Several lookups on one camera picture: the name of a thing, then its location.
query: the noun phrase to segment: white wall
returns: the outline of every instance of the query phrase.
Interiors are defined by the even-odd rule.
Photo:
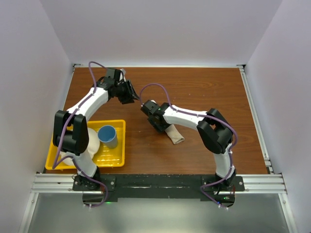
[[[311,232],[311,1],[284,0],[246,66],[276,172],[300,232]]]
[[[70,62],[39,0],[0,5],[0,232],[18,232]]]
[[[69,59],[246,64],[281,0],[41,0]]]

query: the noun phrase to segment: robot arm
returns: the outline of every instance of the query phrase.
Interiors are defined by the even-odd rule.
[[[52,141],[58,147],[65,122],[76,111],[68,125],[72,125],[73,128],[72,130],[66,129],[61,151],[74,158],[78,167],[89,177],[94,177],[96,173],[98,176],[99,170],[87,150],[89,143],[87,122],[102,105],[113,97],[117,97],[122,104],[133,103],[134,100],[139,99],[131,81],[125,80],[123,72],[108,68],[105,77],[101,77],[96,82],[95,92],[92,87],[75,106],[67,111],[59,110],[55,114]]]
[[[159,106],[154,101],[148,100],[141,107],[141,110],[148,116],[148,121],[152,126],[160,133],[165,131],[171,124],[182,125],[198,131],[205,147],[214,155],[216,176],[220,179],[224,178],[230,170],[228,150],[232,142],[232,132],[223,124],[199,115],[209,115],[227,123],[225,118],[216,109],[210,109],[208,112],[198,112],[178,108],[175,105],[173,105],[173,107],[177,111],[173,110],[168,103],[163,103]],[[181,112],[192,113],[194,116],[186,115]],[[234,176],[235,168],[232,166],[227,181],[230,182]]]

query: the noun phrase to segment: wooden table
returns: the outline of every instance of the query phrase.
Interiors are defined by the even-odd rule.
[[[239,142],[233,149],[233,161],[239,174],[266,174],[267,170],[245,89],[238,68],[126,68],[126,78],[137,93],[149,83],[164,85],[172,103],[186,109],[208,111],[217,108],[235,128]],[[94,68],[96,79],[105,70]],[[92,86],[88,68],[76,68],[65,109],[75,105]],[[148,87],[143,95],[162,104],[166,102],[160,87]],[[126,121],[125,165],[101,168],[101,173],[125,174],[214,174],[215,163],[197,131],[176,126],[185,141],[173,145],[168,136],[157,133],[139,101],[122,105],[117,98],[102,106],[90,120],[124,119]],[[75,173],[75,170],[48,171]]]

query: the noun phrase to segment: metal frame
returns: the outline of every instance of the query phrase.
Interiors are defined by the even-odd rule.
[[[75,67],[83,67],[81,64],[74,64]],[[266,167],[269,171],[269,175],[240,175],[243,177],[245,191],[236,192],[236,194],[278,194],[282,210],[288,225],[290,233],[297,233],[297,227],[294,221],[294,216],[291,211],[286,186],[282,175],[276,175],[273,173],[273,168],[270,162],[268,151],[264,142],[262,131],[260,128],[257,113],[254,107],[250,89],[247,83],[247,77],[243,66],[237,66],[240,69],[241,78],[246,91],[249,106],[252,112],[253,121],[256,127],[257,135],[259,138],[260,148],[265,160]],[[28,232],[33,213],[35,211],[35,205],[37,203],[39,193],[84,193],[84,194],[99,194],[100,191],[73,191],[73,174],[36,174],[31,194],[27,203],[27,207],[24,213],[24,217],[19,229],[20,233]],[[220,192],[220,194],[228,194],[229,192]]]

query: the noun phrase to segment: yellow plastic container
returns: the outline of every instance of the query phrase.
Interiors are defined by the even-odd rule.
[[[115,127],[118,137],[118,146],[114,149],[108,148],[104,143],[100,143],[98,152],[93,157],[93,162],[98,167],[117,167],[124,165],[125,158],[125,121],[124,120],[99,120],[89,121],[87,126],[96,132],[104,126],[111,125]],[[54,146],[52,140],[50,144],[49,154],[45,163],[47,170],[52,170],[53,162],[56,157],[57,147]],[[64,162],[60,163],[55,170],[73,169],[74,166],[69,166]]]

